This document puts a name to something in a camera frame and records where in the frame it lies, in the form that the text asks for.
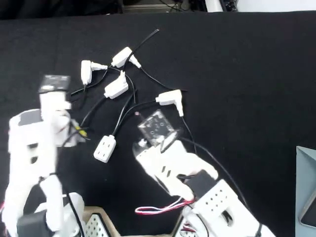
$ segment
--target red and white wire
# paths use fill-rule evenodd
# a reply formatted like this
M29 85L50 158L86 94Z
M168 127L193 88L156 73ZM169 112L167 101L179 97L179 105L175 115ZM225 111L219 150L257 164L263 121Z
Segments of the red and white wire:
M189 231L189 232L197 232L189 223L185 223L181 229L181 231Z
M0 204L0 214L2 213L3 209L4 209L4 202Z
M162 214L180 207L183 207L185 205L191 204L192 202L194 202L194 200L192 201L181 201L181 197L176 200L174 203L170 204L169 206L163 207L163 208L158 208L158 207L154 207L154 206L141 206L135 209L135 213L139 214L139 215L157 215L157 214Z

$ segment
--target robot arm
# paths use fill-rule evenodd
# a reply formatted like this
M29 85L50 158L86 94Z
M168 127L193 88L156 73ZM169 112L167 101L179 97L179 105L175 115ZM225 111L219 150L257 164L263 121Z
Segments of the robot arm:
M69 80L67 76L46 75L39 89L41 109L24 111L9 122L10 175L2 219L12 237L27 236L26 225L42 224L53 233L63 228L62 185L52 174L58 162L57 147L75 130L70 123L76 122L66 111L70 108L66 101ZM74 136L65 146L74 146L78 141L84 140ZM43 216L23 216L29 193L40 180L47 201L46 211Z
M210 237L274 237L241 203L226 181L218 180L212 165L187 153L179 140L164 153L160 152L160 146L139 148L142 151L136 154L136 159L171 196L195 198L190 207L184 208L183 216L200 232L198 236L208 233ZM181 182L179 177L183 175L191 179Z

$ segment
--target cable connector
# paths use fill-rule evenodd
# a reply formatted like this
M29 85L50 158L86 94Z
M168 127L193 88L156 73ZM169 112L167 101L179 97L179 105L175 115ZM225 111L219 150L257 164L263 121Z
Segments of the cable connector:
M114 99L126 92L128 90L128 84L126 82L125 72L121 71L119 77L108 84L104 90L104 96L110 99Z
M83 85L91 83L92 71L107 70L107 65L91 62L90 60L81 61L81 80Z
M160 105L171 105L175 104L179 112L179 116L183 117L183 106L182 106L182 93L181 90L172 90L165 93L159 94L156 97L156 102Z
M120 68L125 64L125 61L129 57L129 55L132 53L132 50L129 47L124 48L121 52L119 52L117 55L115 55L112 58L111 65L113 67ZM135 58L134 55L132 55L129 59L129 61L134 64L137 68L141 68L142 65L138 62L138 60Z
M114 151L116 144L117 142L114 136L104 136L93 153L94 158L107 163Z

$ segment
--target black tabletop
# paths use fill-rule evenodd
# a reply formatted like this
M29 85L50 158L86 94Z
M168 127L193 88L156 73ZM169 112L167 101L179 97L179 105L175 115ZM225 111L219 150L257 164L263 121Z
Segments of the black tabletop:
M136 46L158 28L160 32L135 54L139 62L162 82L188 90L183 94L184 114L195 140L228 169L258 220L277 236L294 236L295 147L303 140L313 146L315 140L315 21L314 12L1 21L0 198L9 174L8 120L39 108L42 76L69 75L71 90L80 88L81 60L110 64L121 49ZM138 89L138 102L166 91L132 65L126 73ZM95 73L94 79L101 76ZM73 117L82 120L117 76L111 72L101 86L89 90L84 108ZM92 120L92 140L64 151L61 179L86 205L103 207L122 235L169 233L179 211L134 214L138 206L165 206L174 200L133 157L132 144L141 137L138 118L123 124L107 164L92 155L101 137L112 132L128 96L105 101ZM158 108L140 112L146 117ZM184 127L174 106L161 109L174 127ZM199 155L212 164L205 153ZM35 189L29 199L26 211L34 209L42 195Z

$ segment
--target yellow connector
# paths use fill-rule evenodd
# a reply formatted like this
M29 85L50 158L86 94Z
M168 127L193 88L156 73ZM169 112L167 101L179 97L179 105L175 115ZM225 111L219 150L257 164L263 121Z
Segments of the yellow connector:
M80 130L80 129L81 129L81 127L79 127L79 126L75 126L75 128L76 128L76 130ZM80 133L82 136L87 137L87 133L86 133L84 130L81 130L79 133Z

